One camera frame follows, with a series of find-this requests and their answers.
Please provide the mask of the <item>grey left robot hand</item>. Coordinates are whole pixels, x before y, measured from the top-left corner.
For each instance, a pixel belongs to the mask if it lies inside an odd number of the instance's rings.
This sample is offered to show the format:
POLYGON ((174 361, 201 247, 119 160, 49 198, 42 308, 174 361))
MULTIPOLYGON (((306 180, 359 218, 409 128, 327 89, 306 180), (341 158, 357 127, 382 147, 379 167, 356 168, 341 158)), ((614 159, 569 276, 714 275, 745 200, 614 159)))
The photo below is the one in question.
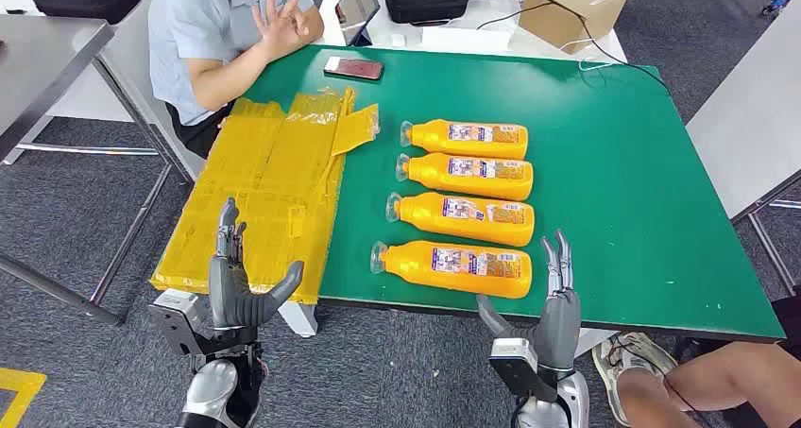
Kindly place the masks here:
POLYGON ((258 328, 289 300, 303 280, 305 264, 291 263, 283 279, 268 292, 251 291, 244 266, 245 222, 239 222, 235 199, 228 197, 220 212, 208 287, 214 339, 227 344, 254 344, 258 328))

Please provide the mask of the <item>person's right hand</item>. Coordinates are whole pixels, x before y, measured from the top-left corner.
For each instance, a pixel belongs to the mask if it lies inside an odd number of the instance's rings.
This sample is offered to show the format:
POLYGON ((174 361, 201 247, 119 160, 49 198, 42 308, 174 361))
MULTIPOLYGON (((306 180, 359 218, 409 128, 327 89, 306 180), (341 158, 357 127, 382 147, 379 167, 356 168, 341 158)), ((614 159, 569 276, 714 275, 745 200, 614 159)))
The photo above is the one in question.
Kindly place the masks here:
POLYGON ((313 20, 298 7, 298 0, 287 0, 280 8, 276 0, 265 0, 264 12, 254 12, 261 39, 251 49, 263 63, 283 58, 317 39, 313 20))

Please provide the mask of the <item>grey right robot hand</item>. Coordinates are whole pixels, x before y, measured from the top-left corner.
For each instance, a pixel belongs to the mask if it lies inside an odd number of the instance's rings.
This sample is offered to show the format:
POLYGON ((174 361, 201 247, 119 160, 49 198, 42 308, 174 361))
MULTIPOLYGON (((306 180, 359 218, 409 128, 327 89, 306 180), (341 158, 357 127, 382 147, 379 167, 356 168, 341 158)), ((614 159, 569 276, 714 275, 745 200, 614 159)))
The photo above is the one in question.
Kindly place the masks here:
POLYGON ((494 309, 486 295, 477 295, 476 302, 481 320, 497 338, 524 338, 537 354, 541 367, 553 370, 573 369, 581 324, 581 303, 574 291, 574 273, 571 246, 562 230, 555 233, 558 248, 553 248, 544 237, 541 244, 548 263, 548 290, 533 328, 517 328, 507 322, 494 309))

